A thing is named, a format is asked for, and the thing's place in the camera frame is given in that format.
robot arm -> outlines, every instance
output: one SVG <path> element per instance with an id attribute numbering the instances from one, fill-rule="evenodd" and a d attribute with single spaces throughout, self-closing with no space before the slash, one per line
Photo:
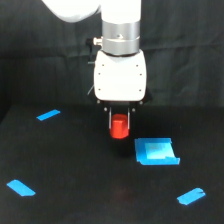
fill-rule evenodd
<path id="1" fill-rule="evenodd" d="M 139 49 L 141 0 L 42 1 L 66 22 L 78 22 L 101 12 L 103 34 L 92 43 L 101 47 L 93 63 L 94 92 L 97 102 L 109 112 L 111 136 L 127 137 L 130 113 L 135 113 L 146 94 L 146 63 Z M 127 105 L 127 115 L 112 116 L 112 108 L 121 103 Z"/>
<path id="2" fill-rule="evenodd" d="M 75 23 L 100 12 L 100 0 L 42 0 L 58 18 Z"/>

blue tape strip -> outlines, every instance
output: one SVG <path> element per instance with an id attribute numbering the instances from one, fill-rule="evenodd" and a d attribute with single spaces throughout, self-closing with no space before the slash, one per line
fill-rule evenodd
<path id="1" fill-rule="evenodd" d="M 46 120 L 56 114 L 60 114 L 61 112 L 58 110 L 52 110 L 46 114 L 40 115 L 39 117 L 37 117 L 37 119 L 39 119 L 40 121 Z"/>
<path id="2" fill-rule="evenodd" d="M 180 158 L 165 158 L 165 159 L 146 159 L 141 160 L 142 165 L 179 165 Z"/>
<path id="3" fill-rule="evenodd" d="M 180 204 L 189 205 L 190 203 L 204 197 L 206 194 L 201 188 L 195 188 L 192 191 L 178 197 L 178 201 Z"/>
<path id="4" fill-rule="evenodd" d="M 146 144 L 161 144 L 163 146 L 163 144 L 169 144 L 169 146 L 165 146 L 164 150 L 165 151 L 169 151 L 170 149 L 172 150 L 172 147 L 170 145 L 171 143 L 171 139 L 170 138 L 139 138 L 139 139 L 135 139 L 135 150 L 136 150 L 136 158 L 137 161 L 141 161 L 141 160 L 146 160 L 149 159 L 147 156 L 147 150 L 146 150 Z M 157 154 L 158 156 L 160 155 L 159 158 L 161 158 L 161 154 L 164 154 L 164 158 L 165 157 L 171 157 L 170 153 L 165 154 L 165 151 L 163 151 L 163 149 L 161 148 L 161 152 L 160 149 L 157 150 Z"/>
<path id="5" fill-rule="evenodd" d="M 7 184 L 8 187 L 10 187 L 12 190 L 14 190 L 17 194 L 20 196 L 33 196 L 36 193 L 32 191 L 30 188 L 28 188 L 26 185 L 21 183 L 18 180 L 13 180 L 10 183 Z"/>

red object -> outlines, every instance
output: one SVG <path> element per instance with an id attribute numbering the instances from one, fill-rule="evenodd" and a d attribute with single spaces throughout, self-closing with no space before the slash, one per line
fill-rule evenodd
<path id="1" fill-rule="evenodd" d="M 127 115 L 115 114 L 112 116 L 110 135 L 117 139 L 123 139 L 129 135 Z"/>

